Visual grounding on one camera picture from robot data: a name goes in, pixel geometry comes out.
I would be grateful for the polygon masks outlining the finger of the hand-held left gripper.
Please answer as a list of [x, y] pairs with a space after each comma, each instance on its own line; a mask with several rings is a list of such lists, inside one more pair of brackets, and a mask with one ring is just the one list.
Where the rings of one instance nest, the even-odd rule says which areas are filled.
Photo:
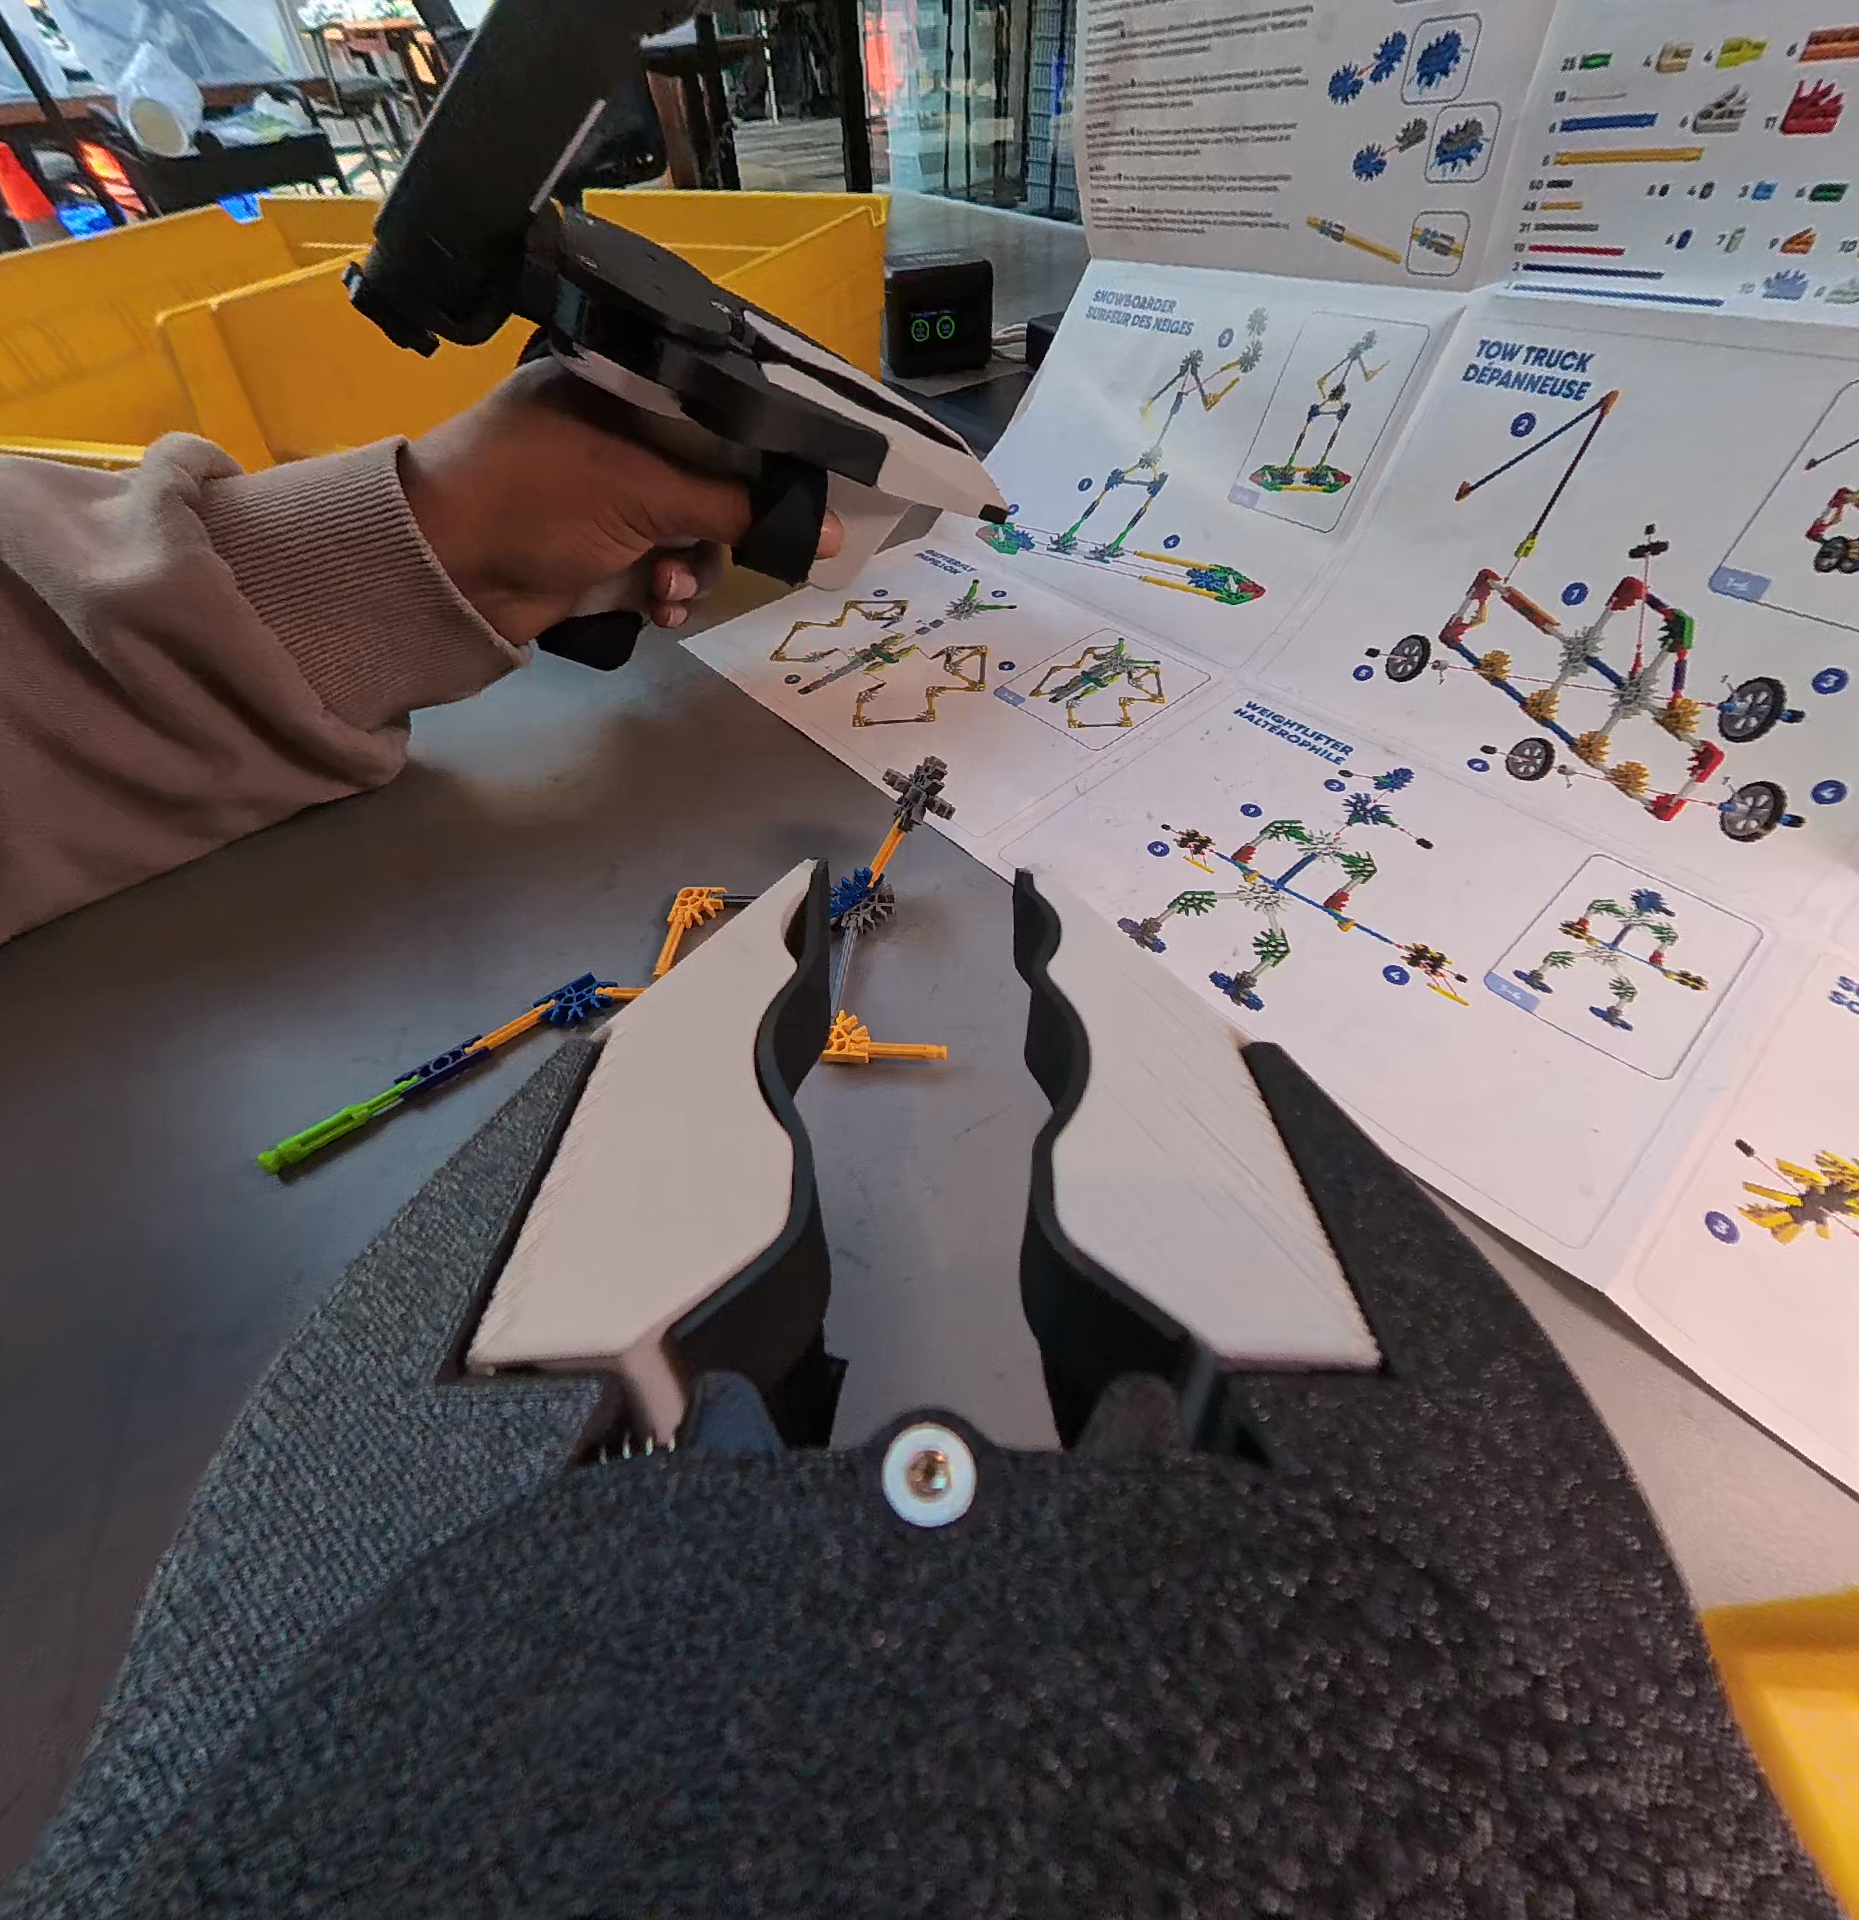
[[846, 477], [875, 484], [895, 441], [964, 445], [913, 400], [765, 312], [743, 310], [743, 344], [767, 386], [796, 408], [807, 441], [831, 445], [826, 467]]
[[972, 520], [1008, 517], [1003, 492], [967, 445], [895, 441], [875, 484], [836, 470], [828, 477], [828, 508], [844, 525], [844, 541], [822, 561], [822, 589], [848, 589], [916, 506]]

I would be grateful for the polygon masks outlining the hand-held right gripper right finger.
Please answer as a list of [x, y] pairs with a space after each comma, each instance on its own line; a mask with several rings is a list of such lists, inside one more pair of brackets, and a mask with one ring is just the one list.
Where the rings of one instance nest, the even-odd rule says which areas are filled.
[[1037, 1132], [1020, 1301], [1060, 1441], [1155, 1377], [1198, 1447], [1238, 1374], [1375, 1374], [1382, 1349], [1229, 1019], [1058, 876], [1014, 880]]

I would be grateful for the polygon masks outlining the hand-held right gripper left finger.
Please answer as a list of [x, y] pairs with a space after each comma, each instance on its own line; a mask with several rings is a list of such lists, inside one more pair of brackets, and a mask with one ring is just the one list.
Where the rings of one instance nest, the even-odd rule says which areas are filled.
[[831, 1023], [831, 876], [801, 861], [611, 1019], [472, 1318], [469, 1375], [607, 1375], [667, 1441], [691, 1385], [748, 1377], [822, 1448], [831, 1251], [795, 1093]]

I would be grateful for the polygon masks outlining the multicolour rod and connector assembly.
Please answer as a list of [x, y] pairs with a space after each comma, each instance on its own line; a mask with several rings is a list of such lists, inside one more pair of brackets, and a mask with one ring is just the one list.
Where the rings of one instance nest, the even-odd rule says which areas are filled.
[[[725, 904], [735, 906], [740, 903], [740, 897], [731, 897], [719, 887], [682, 890], [670, 906], [670, 934], [680, 936], [688, 926], [702, 925]], [[831, 932], [842, 939], [853, 932], [868, 932], [871, 925], [889, 917], [891, 911], [895, 884], [885, 873], [869, 866], [853, 869], [850, 876], [834, 880], [831, 887]], [[389, 1095], [412, 1096], [426, 1089], [443, 1086], [463, 1070], [469, 1070], [479, 1060], [485, 1060], [532, 1033], [536, 1023], [578, 1027], [590, 1022], [599, 1013], [608, 1013], [615, 1003], [640, 994], [641, 988], [620, 988], [607, 979], [597, 979], [593, 972], [583, 972], [575, 979], [558, 984], [552, 994], [541, 995], [536, 1003], [503, 1027], [469, 1037], [448, 1053], [438, 1053], [429, 1062], [410, 1068], [396, 1078]]]

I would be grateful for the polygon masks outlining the grey connector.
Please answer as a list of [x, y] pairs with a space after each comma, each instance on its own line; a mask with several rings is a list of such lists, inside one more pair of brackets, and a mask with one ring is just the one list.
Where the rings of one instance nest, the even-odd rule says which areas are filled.
[[878, 887], [895, 852], [902, 838], [928, 821], [951, 821], [954, 802], [943, 799], [944, 760], [940, 757], [920, 758], [909, 772], [885, 770], [883, 782], [899, 797], [895, 802], [895, 822], [878, 844], [869, 863], [869, 882]]

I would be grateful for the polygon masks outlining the light green toy rod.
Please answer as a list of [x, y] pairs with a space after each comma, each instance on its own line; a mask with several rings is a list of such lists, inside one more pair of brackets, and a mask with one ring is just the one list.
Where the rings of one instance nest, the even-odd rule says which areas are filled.
[[414, 1082], [398, 1082], [367, 1099], [352, 1102], [338, 1112], [323, 1117], [313, 1125], [303, 1125], [284, 1138], [276, 1138], [275, 1143], [269, 1143], [269, 1148], [257, 1155], [255, 1164], [257, 1168], [279, 1177], [291, 1168], [329, 1151], [340, 1138], [348, 1138], [359, 1130], [378, 1124], [393, 1109], [398, 1109], [412, 1091]]

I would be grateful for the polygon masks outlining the yellow plastic crate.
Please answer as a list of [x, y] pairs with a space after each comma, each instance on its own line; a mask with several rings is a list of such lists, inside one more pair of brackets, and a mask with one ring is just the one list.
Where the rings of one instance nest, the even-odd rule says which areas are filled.
[[[589, 212], [707, 271], [807, 339], [878, 372], [885, 194], [590, 189]], [[416, 355], [359, 317], [343, 285], [377, 199], [263, 199], [292, 269], [162, 314], [198, 432], [246, 469], [414, 438], [463, 412], [516, 364], [509, 321], [481, 346]]]
[[165, 433], [269, 465], [213, 302], [366, 248], [377, 199], [262, 197], [0, 254], [0, 452], [121, 469]]

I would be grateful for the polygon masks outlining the yellow plastic bin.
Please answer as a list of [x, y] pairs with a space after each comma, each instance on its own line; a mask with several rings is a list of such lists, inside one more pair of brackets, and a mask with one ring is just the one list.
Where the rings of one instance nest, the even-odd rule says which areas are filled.
[[1859, 1591], [1717, 1606], [1702, 1625], [1768, 1784], [1859, 1917]]

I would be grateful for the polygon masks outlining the person's left hand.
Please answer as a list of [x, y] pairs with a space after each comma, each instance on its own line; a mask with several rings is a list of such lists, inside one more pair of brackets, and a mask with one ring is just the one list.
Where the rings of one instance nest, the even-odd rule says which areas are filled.
[[743, 539], [746, 484], [680, 467], [620, 423], [608, 393], [541, 361], [398, 454], [421, 538], [509, 644], [595, 605], [680, 629]]

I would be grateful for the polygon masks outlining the small black display device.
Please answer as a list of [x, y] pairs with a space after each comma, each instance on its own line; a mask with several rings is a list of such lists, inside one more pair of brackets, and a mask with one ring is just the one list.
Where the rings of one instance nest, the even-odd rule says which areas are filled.
[[885, 359], [891, 375], [978, 372], [994, 351], [994, 269], [988, 256], [906, 254], [888, 264]]

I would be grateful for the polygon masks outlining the white toy instruction sheet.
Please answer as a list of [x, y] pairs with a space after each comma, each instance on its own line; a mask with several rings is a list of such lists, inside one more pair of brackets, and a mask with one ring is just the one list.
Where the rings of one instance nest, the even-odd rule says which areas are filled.
[[1008, 521], [693, 642], [1859, 1498], [1859, 4], [1094, 4]]

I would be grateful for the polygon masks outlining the white plastic cup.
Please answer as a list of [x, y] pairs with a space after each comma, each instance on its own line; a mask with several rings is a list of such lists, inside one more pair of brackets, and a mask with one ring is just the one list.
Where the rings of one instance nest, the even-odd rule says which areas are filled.
[[186, 160], [198, 153], [204, 97], [165, 47], [143, 38], [116, 82], [116, 113], [146, 157]]

